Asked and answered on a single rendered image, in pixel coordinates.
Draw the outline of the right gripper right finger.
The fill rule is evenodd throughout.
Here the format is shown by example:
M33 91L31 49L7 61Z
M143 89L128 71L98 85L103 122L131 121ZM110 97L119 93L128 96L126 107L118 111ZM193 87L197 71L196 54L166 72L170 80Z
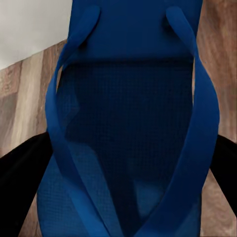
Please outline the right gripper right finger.
M218 135L210 169L237 217L237 143Z

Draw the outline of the sandal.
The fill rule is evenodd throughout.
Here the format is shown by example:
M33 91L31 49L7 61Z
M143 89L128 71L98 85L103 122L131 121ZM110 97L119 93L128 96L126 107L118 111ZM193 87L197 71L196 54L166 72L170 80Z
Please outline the sandal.
M200 237L219 129L202 2L73 0L45 98L42 237Z

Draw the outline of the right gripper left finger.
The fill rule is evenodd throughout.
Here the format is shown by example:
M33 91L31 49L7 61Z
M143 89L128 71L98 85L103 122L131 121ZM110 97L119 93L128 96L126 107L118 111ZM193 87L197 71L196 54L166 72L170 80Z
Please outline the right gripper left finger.
M0 158L0 237L18 237L52 154L45 132Z

